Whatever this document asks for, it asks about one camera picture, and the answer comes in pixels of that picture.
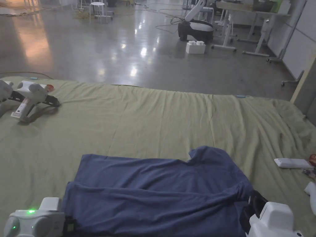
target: metal stand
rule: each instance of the metal stand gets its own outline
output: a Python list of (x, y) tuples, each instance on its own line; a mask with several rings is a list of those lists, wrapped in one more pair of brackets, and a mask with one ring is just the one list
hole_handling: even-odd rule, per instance
[(294, 84), (298, 84), (298, 83), (300, 82), (300, 79), (302, 78), (303, 74), (304, 74), (304, 70), (303, 70), (303, 71), (301, 71), (301, 73), (300, 73), (300, 75), (298, 76), (298, 78), (297, 78), (297, 79), (295, 79), (294, 81), (282, 81), (282, 82), (281, 82), (281, 86), (283, 87), (285, 83), (294, 83)]
[(256, 43), (256, 44), (258, 43), (257, 40), (251, 40), (251, 39), (250, 39), (251, 36), (253, 35), (253, 30), (255, 29), (257, 17), (258, 17), (258, 13), (256, 12), (255, 19), (254, 19), (253, 22), (252, 22), (252, 25), (251, 25), (251, 28), (250, 28), (250, 31), (249, 31), (249, 34), (248, 34), (247, 39), (237, 39), (237, 41), (249, 42), (249, 43)]
[[(243, 51), (242, 53), (250, 54), (250, 55), (256, 55), (256, 56), (263, 56), (263, 57), (269, 57), (270, 56), (270, 55), (265, 54), (265, 53), (259, 53), (259, 50), (260, 50), (260, 48), (262, 46), (262, 42), (264, 40), (264, 37), (265, 37), (267, 31), (271, 32), (271, 29), (272, 29), (273, 24), (275, 22), (275, 17), (276, 17), (275, 15), (272, 15), (270, 17), (270, 19), (266, 19), (266, 18), (264, 19), (264, 24), (263, 24), (262, 29), (261, 29), (261, 36), (260, 36), (258, 45), (256, 47), (256, 50), (254, 52)], [(267, 22), (269, 22), (269, 23), (272, 22), (271, 23), (272, 25), (271, 26), (265, 25), (265, 23), (267, 23)]]
[[(230, 19), (230, 21), (228, 23), (227, 34), (225, 35), (223, 45), (211, 45), (211, 49), (214, 49), (214, 48), (225, 48), (225, 49), (232, 49), (234, 52), (237, 51), (237, 49), (235, 47), (227, 46), (228, 39), (229, 39), (229, 33), (230, 33), (230, 30), (232, 29), (232, 22), (234, 20), (234, 13), (235, 13), (234, 11), (231, 12), (231, 19)], [(229, 11), (226, 12), (226, 15), (225, 15), (225, 18), (224, 18), (224, 27), (223, 27), (223, 30), (222, 30), (222, 35), (224, 35), (224, 33), (226, 32), (228, 16), (229, 16)]]

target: white table leg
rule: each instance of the white table leg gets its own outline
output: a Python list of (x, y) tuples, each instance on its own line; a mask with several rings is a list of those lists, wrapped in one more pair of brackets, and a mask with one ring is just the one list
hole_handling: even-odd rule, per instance
[(259, 53), (259, 50), (261, 48), (261, 45), (262, 45), (262, 42), (264, 40), (264, 37), (267, 33), (267, 29), (265, 29), (265, 27), (262, 27), (262, 30), (261, 30), (261, 37), (259, 39), (259, 42), (258, 42), (258, 45), (256, 47), (256, 50), (254, 52), (248, 52), (248, 51), (243, 51), (242, 53), (245, 53), (245, 54), (250, 54), (250, 55), (257, 55), (257, 56), (263, 56), (263, 57), (269, 57), (270, 55), (268, 54), (265, 54), (265, 53)]
[(256, 15), (255, 15), (255, 18), (252, 22), (252, 25), (251, 25), (251, 28), (250, 28), (250, 31), (249, 31), (249, 34), (248, 34), (248, 37), (247, 39), (237, 39), (237, 41), (241, 41), (241, 42), (249, 42), (249, 43), (258, 43), (257, 40), (251, 40), (251, 36), (253, 34), (253, 30), (255, 29), (255, 25), (256, 25), (256, 20), (257, 20), (257, 17), (258, 17), (258, 13), (256, 12)]
[(224, 22), (223, 22), (223, 24), (222, 24), (223, 29), (222, 29), (221, 36), (224, 36), (224, 34), (225, 34), (226, 27), (227, 27), (227, 22), (228, 22), (228, 17), (229, 17), (229, 12), (226, 11), (226, 15), (225, 15), (225, 18), (224, 18)]
[[(229, 21), (229, 24), (228, 24), (227, 34), (225, 35), (225, 39), (224, 39), (223, 45), (211, 45), (212, 49), (214, 49), (214, 48), (225, 48), (225, 49), (232, 49), (232, 50), (234, 50), (234, 52), (236, 52), (237, 49), (235, 47), (227, 46), (228, 39), (229, 39), (229, 34), (230, 34), (231, 29), (232, 29), (232, 22), (234, 20), (234, 14), (235, 14), (235, 12), (231, 11), (231, 18), (230, 18), (230, 21)], [(224, 28), (223, 28), (222, 34), (224, 34), (225, 31), (226, 31), (228, 16), (229, 16), (229, 11), (226, 11), (226, 16), (225, 16), (225, 20), (224, 20), (225, 24), (224, 24)]]

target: white remote control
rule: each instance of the white remote control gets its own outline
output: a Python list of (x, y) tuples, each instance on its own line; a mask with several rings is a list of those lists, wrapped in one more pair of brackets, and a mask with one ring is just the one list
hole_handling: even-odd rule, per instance
[(309, 169), (313, 166), (304, 159), (278, 158), (274, 159), (277, 166), (288, 169)]

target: table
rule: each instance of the table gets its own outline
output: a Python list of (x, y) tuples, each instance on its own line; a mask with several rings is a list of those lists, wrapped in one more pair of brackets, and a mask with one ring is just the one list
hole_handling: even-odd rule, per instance
[[(251, 54), (251, 55), (257, 55), (257, 56), (265, 56), (265, 57), (268, 57), (269, 55), (268, 54), (261, 54), (261, 53), (259, 53), (259, 50), (260, 50), (260, 48), (262, 46), (262, 42), (264, 40), (265, 34), (268, 31), (268, 28), (267, 27), (263, 28), (263, 30), (261, 31), (261, 37), (260, 37), (259, 41), (250, 40), (251, 35), (253, 33), (253, 30), (254, 30), (254, 27), (255, 27), (255, 24), (256, 24), (256, 20), (257, 20), (258, 15), (259, 14), (264, 15), (265, 16), (264, 17), (265, 21), (268, 21), (269, 18), (271, 18), (271, 20), (270, 20), (270, 24), (271, 24), (270, 25), (270, 29), (272, 29), (274, 21), (275, 21), (275, 18), (277, 16), (290, 16), (289, 14), (278, 14), (278, 13), (273, 13), (273, 12), (253, 11), (252, 10), (252, 4), (238, 4), (238, 3), (216, 2), (216, 7), (227, 11), (226, 15), (225, 15), (225, 18), (224, 18), (224, 23), (223, 23), (224, 26), (223, 26), (223, 30), (222, 30), (222, 35), (224, 35), (225, 31), (226, 31), (229, 14), (231, 15), (231, 19), (230, 19), (230, 21), (228, 23), (227, 32), (230, 32), (230, 30), (231, 30), (232, 22), (233, 22), (234, 15), (235, 15), (236, 11), (244, 11), (244, 12), (254, 12), (254, 13), (256, 13), (255, 19), (254, 19), (254, 21), (253, 21), (253, 23), (251, 25), (250, 32), (248, 34), (248, 38), (247, 39), (238, 39), (238, 41), (258, 43), (257, 48), (256, 48), (256, 50), (254, 52), (243, 51), (243, 53)], [(228, 37), (229, 37), (229, 33), (225, 35), (223, 45), (212, 45), (211, 48), (233, 49), (233, 51), (236, 52), (237, 49), (235, 47), (227, 46)]]

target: wrinkled fabric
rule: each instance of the wrinkled fabric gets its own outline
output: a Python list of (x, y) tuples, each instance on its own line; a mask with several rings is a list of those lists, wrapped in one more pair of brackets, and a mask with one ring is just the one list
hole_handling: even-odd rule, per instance
[(247, 177), (221, 149), (189, 155), (188, 162), (84, 155), (63, 211), (93, 234), (245, 236)]

